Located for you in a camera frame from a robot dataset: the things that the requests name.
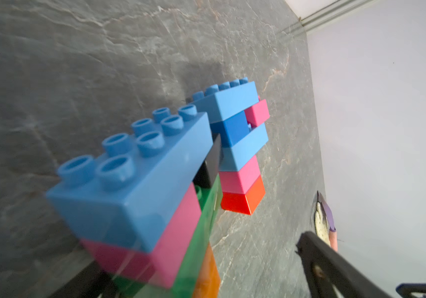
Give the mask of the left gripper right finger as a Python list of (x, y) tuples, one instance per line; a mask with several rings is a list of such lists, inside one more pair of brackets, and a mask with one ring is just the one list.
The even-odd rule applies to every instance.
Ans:
[(368, 280), (315, 233), (302, 233), (297, 254), (313, 298), (388, 298), (389, 295)]

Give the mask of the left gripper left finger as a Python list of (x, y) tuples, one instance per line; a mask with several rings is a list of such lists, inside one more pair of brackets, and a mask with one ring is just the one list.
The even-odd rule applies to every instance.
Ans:
[(90, 263), (50, 298), (119, 298), (111, 277), (96, 263)]

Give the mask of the pink lego brick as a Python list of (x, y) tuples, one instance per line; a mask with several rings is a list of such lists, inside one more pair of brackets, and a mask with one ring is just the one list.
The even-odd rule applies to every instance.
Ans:
[(259, 102), (244, 110), (248, 124), (252, 127), (258, 127), (264, 124), (270, 118), (268, 103), (266, 99), (260, 99)]
[(220, 171), (220, 182), (224, 192), (245, 194), (260, 177), (260, 167), (253, 156), (239, 171)]
[(183, 258), (201, 216), (198, 197), (191, 184), (150, 253), (82, 239), (97, 264), (111, 275), (120, 288), (134, 283), (170, 289), (179, 273)]

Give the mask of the blue long lego brick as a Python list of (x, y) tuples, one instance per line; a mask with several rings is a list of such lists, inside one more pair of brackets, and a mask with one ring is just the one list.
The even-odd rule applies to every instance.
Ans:
[(214, 84), (191, 98), (199, 112), (208, 114), (210, 123), (226, 120), (259, 102), (256, 84), (247, 77)]
[(102, 141), (99, 157), (81, 155), (58, 169), (46, 198), (80, 239), (150, 252), (209, 153), (207, 113), (192, 104), (154, 110), (131, 133)]
[(249, 134), (232, 147), (222, 148), (223, 160), (220, 171), (239, 171), (267, 143), (266, 124), (252, 129)]

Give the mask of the red lego brick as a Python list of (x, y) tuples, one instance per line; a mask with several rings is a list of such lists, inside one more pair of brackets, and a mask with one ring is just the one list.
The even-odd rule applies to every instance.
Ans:
[(265, 194), (265, 186), (262, 177), (259, 176), (245, 194), (223, 192), (221, 207), (225, 211), (251, 216)]

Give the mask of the orange lego brick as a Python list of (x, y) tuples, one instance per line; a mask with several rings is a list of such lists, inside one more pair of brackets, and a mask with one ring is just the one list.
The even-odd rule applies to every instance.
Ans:
[(211, 245), (208, 244), (201, 270), (194, 288), (193, 298), (217, 298), (220, 276)]

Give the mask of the green long lego brick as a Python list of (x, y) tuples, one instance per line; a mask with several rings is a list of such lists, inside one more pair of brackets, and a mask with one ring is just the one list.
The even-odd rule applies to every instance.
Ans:
[(165, 289), (118, 277), (114, 283), (120, 298), (192, 298), (223, 197), (220, 177), (216, 177), (212, 188), (197, 186), (196, 191), (202, 214), (172, 287)]

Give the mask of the black lego brick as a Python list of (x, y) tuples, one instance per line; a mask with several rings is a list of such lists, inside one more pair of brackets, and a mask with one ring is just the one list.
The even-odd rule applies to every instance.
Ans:
[(201, 188), (212, 188), (223, 158), (221, 136), (213, 133), (213, 146), (194, 177), (194, 185)]

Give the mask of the small blue lego brick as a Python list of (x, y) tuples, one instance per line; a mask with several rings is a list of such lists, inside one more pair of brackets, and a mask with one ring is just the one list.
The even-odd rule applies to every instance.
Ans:
[(210, 127), (213, 134), (220, 135), (222, 147), (234, 146), (250, 132), (244, 111), (226, 120), (211, 123)]

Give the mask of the pink lego brick top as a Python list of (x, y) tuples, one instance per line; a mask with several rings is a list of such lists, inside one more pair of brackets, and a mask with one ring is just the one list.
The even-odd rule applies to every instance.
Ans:
[(252, 127), (258, 127), (264, 124), (270, 118), (268, 103), (266, 99), (260, 99), (259, 102), (244, 110), (248, 124)]

